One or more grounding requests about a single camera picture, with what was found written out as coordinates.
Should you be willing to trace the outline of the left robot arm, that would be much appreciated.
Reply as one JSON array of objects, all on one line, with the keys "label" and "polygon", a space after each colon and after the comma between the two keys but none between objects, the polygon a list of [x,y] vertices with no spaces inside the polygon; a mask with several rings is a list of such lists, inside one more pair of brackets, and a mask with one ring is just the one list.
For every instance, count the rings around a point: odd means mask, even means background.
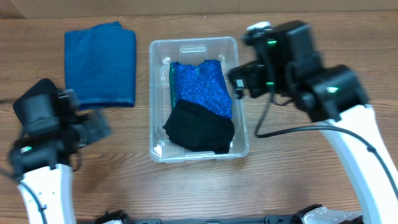
[{"label": "left robot arm", "polygon": [[9,161],[30,223],[76,223],[70,156],[110,134],[100,110],[78,115],[74,92],[25,93],[15,103],[25,136]]}]

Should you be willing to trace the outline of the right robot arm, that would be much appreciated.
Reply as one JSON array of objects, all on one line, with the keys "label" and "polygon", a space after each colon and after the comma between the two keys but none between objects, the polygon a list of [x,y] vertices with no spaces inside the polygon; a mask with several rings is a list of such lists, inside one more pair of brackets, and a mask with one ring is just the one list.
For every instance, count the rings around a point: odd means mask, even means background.
[{"label": "right robot arm", "polygon": [[229,72],[235,95],[268,94],[269,105],[281,95],[308,114],[308,129],[321,132],[333,147],[361,206],[346,212],[314,204],[292,215],[267,216],[266,223],[396,223],[397,169],[355,72],[345,65],[324,67],[311,27],[302,21],[276,27],[258,22],[247,28],[244,42],[256,59]]}]

